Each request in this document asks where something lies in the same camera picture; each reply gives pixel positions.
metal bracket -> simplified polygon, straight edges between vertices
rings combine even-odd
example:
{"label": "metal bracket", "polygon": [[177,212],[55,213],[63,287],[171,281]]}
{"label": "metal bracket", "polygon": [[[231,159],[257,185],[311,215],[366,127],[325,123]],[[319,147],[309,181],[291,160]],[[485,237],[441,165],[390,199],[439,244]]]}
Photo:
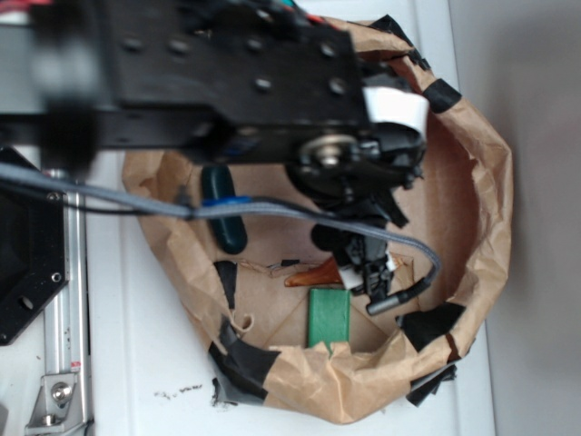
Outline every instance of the metal bracket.
{"label": "metal bracket", "polygon": [[45,375],[25,435],[64,434],[83,423],[77,374]]}
{"label": "metal bracket", "polygon": [[[84,204],[76,194],[66,200]],[[46,375],[25,435],[65,436],[93,418],[83,213],[67,209],[64,235],[69,281],[44,309]]]}

screw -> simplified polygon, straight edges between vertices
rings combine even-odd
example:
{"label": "screw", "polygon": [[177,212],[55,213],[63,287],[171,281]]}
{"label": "screw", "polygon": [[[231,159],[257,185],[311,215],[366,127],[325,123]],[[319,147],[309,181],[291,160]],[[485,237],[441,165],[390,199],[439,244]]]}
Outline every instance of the screw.
{"label": "screw", "polygon": [[123,47],[127,52],[139,53],[144,49],[145,44],[137,36],[127,35],[122,40],[121,47]]}
{"label": "screw", "polygon": [[322,43],[320,45],[320,52],[323,53],[325,57],[335,57],[335,48],[330,43]]}
{"label": "screw", "polygon": [[51,390],[53,394],[53,399],[56,402],[64,403],[67,402],[73,395],[73,388],[66,383],[60,382],[53,386]]}
{"label": "screw", "polygon": [[336,95],[343,95],[347,89],[347,85],[343,79],[333,77],[329,80],[329,88]]}
{"label": "screw", "polygon": [[264,43],[258,36],[253,36],[248,38],[248,41],[246,41],[246,46],[251,52],[258,53],[261,52],[264,48]]}
{"label": "screw", "polygon": [[254,136],[258,133],[258,129],[256,127],[241,127],[238,129],[238,134],[240,136]]}
{"label": "screw", "polygon": [[52,427],[59,423],[54,413],[49,413],[48,415],[43,416],[40,421],[45,427]]}
{"label": "screw", "polygon": [[257,78],[254,84],[259,91],[263,91],[264,93],[268,93],[272,89],[272,82],[265,77]]}
{"label": "screw", "polygon": [[334,168],[339,164],[341,149],[337,145],[324,145],[317,150],[317,159],[323,168]]}
{"label": "screw", "polygon": [[190,45],[179,38],[172,38],[167,43],[167,48],[175,55],[185,56],[190,53]]}

black tape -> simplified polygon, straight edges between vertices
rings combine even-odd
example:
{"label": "black tape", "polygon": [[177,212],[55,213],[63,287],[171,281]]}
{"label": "black tape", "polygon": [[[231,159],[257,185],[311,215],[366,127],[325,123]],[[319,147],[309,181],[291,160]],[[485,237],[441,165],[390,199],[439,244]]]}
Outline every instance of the black tape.
{"label": "black tape", "polygon": [[439,385],[443,381],[455,380],[456,371],[456,365],[450,364],[439,371],[432,372],[421,379],[413,381],[411,383],[411,392],[406,395],[406,399],[414,406],[419,407],[431,393],[435,395],[438,392]]}
{"label": "black tape", "polygon": [[220,276],[220,281],[222,282],[222,287],[224,288],[224,293],[226,294],[226,300],[228,300],[228,307],[230,309],[234,309],[234,307],[236,307],[234,294],[236,293],[236,276],[238,273],[238,265],[234,262],[221,261],[216,262],[214,267]]}
{"label": "black tape", "polygon": [[413,312],[398,317],[398,325],[420,352],[436,338],[448,333],[466,308],[451,302],[429,312]]}
{"label": "black tape", "polygon": [[210,347],[211,361],[221,386],[220,401],[263,404],[268,392],[262,385],[280,353],[267,352],[242,341],[228,320],[222,324],[220,341],[228,355],[223,355],[214,343]]}
{"label": "black tape", "polygon": [[462,99],[462,94],[445,80],[438,79],[423,92],[429,101],[429,108],[434,114],[441,114]]}
{"label": "black tape", "polygon": [[[385,15],[375,23],[372,23],[369,27],[380,30],[381,32],[386,32],[388,34],[394,34],[399,39],[403,39],[406,43],[414,47],[414,44],[409,40],[408,36],[403,31],[398,22],[389,15]],[[422,57],[417,48],[414,47],[414,49],[408,53],[408,56],[409,59],[411,59],[414,64],[419,65],[422,70],[426,71],[431,68],[428,61]]]}

mounting hole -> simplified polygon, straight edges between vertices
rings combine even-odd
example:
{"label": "mounting hole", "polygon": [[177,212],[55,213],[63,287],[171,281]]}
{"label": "mounting hole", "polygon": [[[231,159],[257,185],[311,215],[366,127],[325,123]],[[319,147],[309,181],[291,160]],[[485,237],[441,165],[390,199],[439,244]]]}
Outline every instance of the mounting hole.
{"label": "mounting hole", "polygon": [[18,303],[22,306],[23,309],[26,309],[28,311],[32,311],[34,309],[33,302],[31,302],[28,297],[24,296],[20,297],[18,299]]}

green block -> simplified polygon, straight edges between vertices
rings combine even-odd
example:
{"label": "green block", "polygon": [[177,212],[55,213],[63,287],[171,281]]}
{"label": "green block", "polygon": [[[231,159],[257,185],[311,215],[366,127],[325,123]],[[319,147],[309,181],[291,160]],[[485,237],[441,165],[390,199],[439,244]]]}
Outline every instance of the green block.
{"label": "green block", "polygon": [[350,326],[349,291],[342,289],[311,289],[309,305],[309,346],[324,341],[348,342]]}

